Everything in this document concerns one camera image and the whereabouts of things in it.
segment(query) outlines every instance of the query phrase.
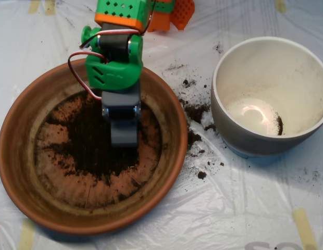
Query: ventilation hole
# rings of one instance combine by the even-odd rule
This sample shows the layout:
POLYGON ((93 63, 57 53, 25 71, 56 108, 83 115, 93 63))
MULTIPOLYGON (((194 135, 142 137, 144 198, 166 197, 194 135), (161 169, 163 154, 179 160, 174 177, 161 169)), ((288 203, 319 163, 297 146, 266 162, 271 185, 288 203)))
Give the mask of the ventilation hole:
POLYGON ((98 74, 100 74, 101 76, 103 76, 104 74, 100 71, 100 70, 98 70, 96 67, 92 67, 92 69, 95 71, 95 72, 97 72, 98 74))
POLYGON ((105 84, 104 82, 103 82, 103 80, 101 80, 99 77, 94 77, 96 80, 98 80, 101 84, 105 84))

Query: orange 3d-printed part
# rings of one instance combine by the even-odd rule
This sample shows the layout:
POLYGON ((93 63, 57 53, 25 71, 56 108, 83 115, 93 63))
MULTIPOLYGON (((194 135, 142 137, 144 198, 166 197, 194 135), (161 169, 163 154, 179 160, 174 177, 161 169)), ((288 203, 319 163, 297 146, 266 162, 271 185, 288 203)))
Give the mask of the orange 3d-printed part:
POLYGON ((194 12, 195 4, 193 0, 176 0, 173 12, 171 13, 171 22, 178 30, 184 30, 194 12))

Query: dark potting soil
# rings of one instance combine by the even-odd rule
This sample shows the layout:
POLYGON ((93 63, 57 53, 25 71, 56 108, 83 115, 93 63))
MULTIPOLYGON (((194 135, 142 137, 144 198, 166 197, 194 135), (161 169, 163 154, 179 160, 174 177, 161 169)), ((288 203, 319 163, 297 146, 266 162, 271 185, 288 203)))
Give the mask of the dark potting soil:
POLYGON ((202 138, 199 134, 195 134, 193 130, 188 128, 188 146, 187 150, 190 150, 194 144, 194 142, 202 141, 202 138))
POLYGON ((280 116, 276 118, 276 123, 278 127, 278 135, 282 135, 283 132, 283 122, 280 116))
MULTIPOLYGON (((87 101, 87 93, 84 92, 71 96, 65 102, 74 99, 77 95, 83 95, 86 102, 68 121, 56 120, 52 117, 52 113, 45 120, 50 124, 65 126, 68 130, 69 142, 49 146, 58 154, 70 155, 74 158, 76 172, 66 172, 65 174, 71 175, 81 172, 86 175, 91 173, 97 178, 101 178, 103 174, 109 176, 111 173, 115 173, 118 176, 121 171, 138 164, 138 150, 136 148, 113 148, 111 146, 110 123, 102 117, 100 101, 95 99, 87 101)), ((142 103, 142 110, 144 109, 150 108, 142 103)), ((151 114, 153 116, 151 119, 157 120, 153 112, 151 114)), ((138 127, 143 141, 147 141, 145 129, 140 123, 138 127)))
POLYGON ((203 180, 206 176, 207 176, 207 174, 202 171, 198 172, 198 174, 197 174, 197 177, 201 180, 203 180))
POLYGON ((210 125, 204 127, 205 131, 208 131, 208 129, 213 129, 214 131, 216 131, 216 125, 210 124, 210 125))
POLYGON ((188 105, 188 106, 185 106, 184 111, 186 112, 187 116, 190 119, 201 124, 203 112, 208 112, 209 109, 210 109, 210 106, 208 104, 188 105))

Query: orange object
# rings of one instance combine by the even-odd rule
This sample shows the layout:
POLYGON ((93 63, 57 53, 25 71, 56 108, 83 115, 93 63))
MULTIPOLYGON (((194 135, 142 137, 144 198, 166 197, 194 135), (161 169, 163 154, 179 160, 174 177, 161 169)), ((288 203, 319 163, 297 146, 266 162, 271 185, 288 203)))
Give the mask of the orange object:
POLYGON ((176 0, 173 12, 171 13, 171 22, 178 30, 184 30, 194 12, 195 4, 193 0, 176 0))
POLYGON ((128 17, 118 17, 113 15, 96 13, 94 16, 94 21, 98 23, 100 26, 102 26, 103 23, 106 22, 106 23, 113 23, 113 24, 131 27, 141 32, 144 31, 145 29, 145 27, 143 26, 140 20, 137 20, 134 18, 128 18, 128 17))
POLYGON ((148 32, 155 30, 168 31, 170 29, 170 13, 163 13, 155 11, 151 19, 150 25, 147 29, 148 32))

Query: white plastic sheet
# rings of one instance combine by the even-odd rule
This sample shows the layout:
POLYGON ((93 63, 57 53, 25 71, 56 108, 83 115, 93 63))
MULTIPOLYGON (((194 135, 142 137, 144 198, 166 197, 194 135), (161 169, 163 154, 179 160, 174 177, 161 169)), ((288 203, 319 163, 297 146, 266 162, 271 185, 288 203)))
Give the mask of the white plastic sheet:
MULTIPOLYGON (((29 14, 36 1, 0 1, 0 129, 21 91, 66 62, 77 50, 85 25, 96 26, 96 0, 56 0, 54 15, 47 1, 41 1, 29 14)), ((204 104, 209 103, 218 60, 247 38, 281 36, 323 60, 323 0, 285 0, 284 14, 275 2, 283 1, 195 0, 195 14, 184 32, 172 27, 144 37, 144 64, 179 98, 204 104), (185 79, 196 83, 185 88, 185 79)), ((143 219, 118 232, 90 237, 36 226, 32 249, 303 249, 292 217, 300 207, 306 209, 323 249, 323 127, 287 153, 242 159, 216 132, 204 130, 212 121, 207 112, 202 124, 191 122, 202 141, 189 151, 168 195, 143 219), (197 178, 199 171, 207 174, 204 180, 197 178)), ((0 250, 19 249, 25 219, 0 179, 0 250)))

